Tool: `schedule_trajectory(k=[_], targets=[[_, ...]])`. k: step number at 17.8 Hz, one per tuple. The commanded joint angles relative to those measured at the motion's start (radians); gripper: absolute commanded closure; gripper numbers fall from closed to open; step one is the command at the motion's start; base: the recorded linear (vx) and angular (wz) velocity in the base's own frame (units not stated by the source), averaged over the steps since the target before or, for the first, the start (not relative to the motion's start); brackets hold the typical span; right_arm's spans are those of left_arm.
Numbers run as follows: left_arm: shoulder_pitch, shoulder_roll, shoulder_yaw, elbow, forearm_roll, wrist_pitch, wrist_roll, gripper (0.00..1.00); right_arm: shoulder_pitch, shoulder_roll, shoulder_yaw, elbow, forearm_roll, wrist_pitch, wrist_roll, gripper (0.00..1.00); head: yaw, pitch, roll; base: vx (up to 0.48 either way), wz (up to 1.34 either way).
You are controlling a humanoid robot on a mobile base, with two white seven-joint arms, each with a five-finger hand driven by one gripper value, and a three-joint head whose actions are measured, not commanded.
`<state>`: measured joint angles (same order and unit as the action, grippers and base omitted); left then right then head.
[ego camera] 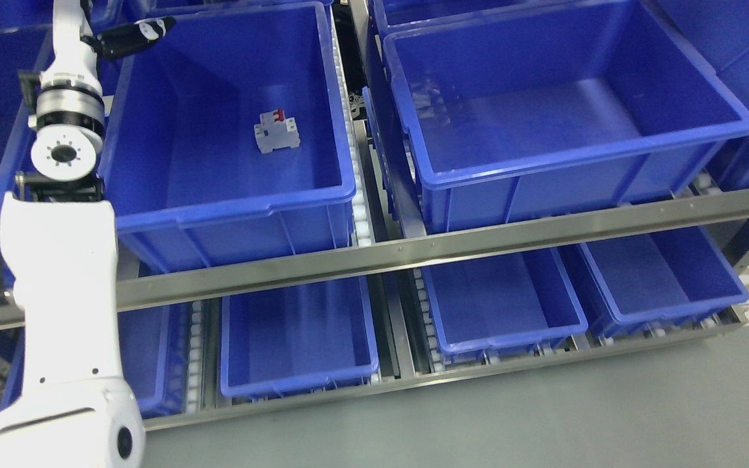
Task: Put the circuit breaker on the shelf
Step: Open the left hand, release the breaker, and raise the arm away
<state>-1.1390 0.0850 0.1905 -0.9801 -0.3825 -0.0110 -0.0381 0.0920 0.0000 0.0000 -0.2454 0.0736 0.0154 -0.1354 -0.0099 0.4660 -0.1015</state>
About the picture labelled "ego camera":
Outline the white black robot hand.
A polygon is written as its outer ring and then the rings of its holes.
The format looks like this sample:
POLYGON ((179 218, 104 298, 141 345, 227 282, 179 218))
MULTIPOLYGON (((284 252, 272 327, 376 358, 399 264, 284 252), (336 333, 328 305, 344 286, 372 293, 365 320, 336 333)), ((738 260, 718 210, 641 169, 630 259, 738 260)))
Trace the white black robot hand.
POLYGON ((95 80, 99 59, 122 59, 145 51, 177 24, 175 17, 149 18, 95 33, 91 27, 91 11, 90 1, 53 2, 51 44, 54 57, 49 68, 42 72, 43 80, 95 80))

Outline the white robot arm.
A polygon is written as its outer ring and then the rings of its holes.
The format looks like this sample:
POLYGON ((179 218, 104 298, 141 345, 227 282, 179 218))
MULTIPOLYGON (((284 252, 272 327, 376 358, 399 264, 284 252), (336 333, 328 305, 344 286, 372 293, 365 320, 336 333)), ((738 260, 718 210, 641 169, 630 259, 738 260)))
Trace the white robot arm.
POLYGON ((0 211, 0 257, 25 320, 23 382, 0 411, 0 467, 138 467, 146 431, 122 370, 116 217, 95 173, 100 86, 21 72, 33 172, 0 211))

